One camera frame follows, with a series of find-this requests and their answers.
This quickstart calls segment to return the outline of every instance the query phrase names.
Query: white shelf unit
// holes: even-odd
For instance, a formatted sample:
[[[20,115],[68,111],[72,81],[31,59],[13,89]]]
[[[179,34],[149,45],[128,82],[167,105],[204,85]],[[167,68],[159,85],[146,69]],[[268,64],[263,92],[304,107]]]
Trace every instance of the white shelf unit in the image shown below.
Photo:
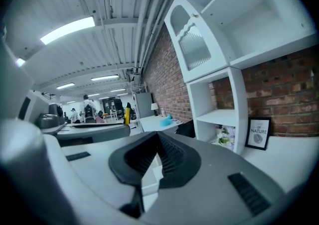
[[[214,109],[209,83],[226,77],[229,77],[230,80],[235,109]],[[216,124],[234,126],[233,151],[240,154],[245,145],[248,126],[246,89],[241,70],[227,67],[187,83],[187,89],[197,140],[207,142],[214,139],[216,137]]]
[[[174,0],[165,23],[185,82],[318,43],[300,0]]]

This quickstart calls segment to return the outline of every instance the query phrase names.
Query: fluorescent light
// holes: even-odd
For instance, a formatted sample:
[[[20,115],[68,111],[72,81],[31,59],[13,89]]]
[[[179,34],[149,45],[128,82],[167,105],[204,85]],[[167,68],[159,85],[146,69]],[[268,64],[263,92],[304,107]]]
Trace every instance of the fluorescent light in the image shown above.
[[[88,17],[85,19],[81,19],[81,20],[77,20],[74,22],[71,22],[69,24],[66,24],[60,28],[57,28],[56,30],[48,33],[47,35],[45,35],[44,37],[40,38],[40,40],[44,43],[44,44],[48,44],[52,41],[54,41],[55,39],[60,38],[61,36],[65,36],[67,34],[70,34],[72,32],[84,29],[84,28],[89,28],[89,27],[94,27],[95,23],[93,20],[93,17]]]
[[[15,63],[18,67],[21,67],[25,63],[25,60],[18,58]]]
[[[62,86],[59,86],[59,87],[56,87],[58,90],[60,90],[60,89],[64,89],[64,88],[68,88],[68,87],[71,87],[71,86],[73,86],[73,85],[75,85],[74,83],[70,83],[70,84],[66,84],[66,85],[62,85]]]
[[[104,80],[104,79],[113,79],[113,78],[118,78],[118,75],[112,75],[112,76],[101,76],[101,77],[96,77],[96,78],[91,78],[92,81],[98,81],[98,80]]]
[[[119,92],[119,91],[125,91],[125,89],[113,90],[111,92]]]

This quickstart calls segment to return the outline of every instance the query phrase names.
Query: white lamp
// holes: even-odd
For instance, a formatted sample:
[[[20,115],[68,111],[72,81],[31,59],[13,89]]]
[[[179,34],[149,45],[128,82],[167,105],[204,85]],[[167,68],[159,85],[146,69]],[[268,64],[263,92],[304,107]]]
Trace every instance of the white lamp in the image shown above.
[[[152,103],[152,105],[151,105],[151,110],[154,110],[155,116],[158,115],[158,113],[157,113],[157,111],[156,111],[157,109],[159,109],[158,104],[157,104],[157,103]]]

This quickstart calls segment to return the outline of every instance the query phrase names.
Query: red brick wall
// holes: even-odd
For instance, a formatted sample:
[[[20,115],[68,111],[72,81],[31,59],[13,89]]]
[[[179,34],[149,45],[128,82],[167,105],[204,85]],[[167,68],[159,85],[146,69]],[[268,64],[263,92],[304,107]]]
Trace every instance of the red brick wall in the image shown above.
[[[243,70],[249,115],[272,117],[272,135],[319,135],[318,72],[319,46]],[[160,108],[182,121],[192,118],[187,88],[165,26],[143,79]],[[234,107],[228,78],[213,82],[210,88],[215,107]]]

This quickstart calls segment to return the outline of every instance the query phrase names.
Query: framed picture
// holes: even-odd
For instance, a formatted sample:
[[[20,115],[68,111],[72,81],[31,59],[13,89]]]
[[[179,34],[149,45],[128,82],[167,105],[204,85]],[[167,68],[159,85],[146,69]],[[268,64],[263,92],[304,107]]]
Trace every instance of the framed picture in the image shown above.
[[[245,146],[265,151],[267,149],[270,125],[271,118],[269,117],[249,117]]]

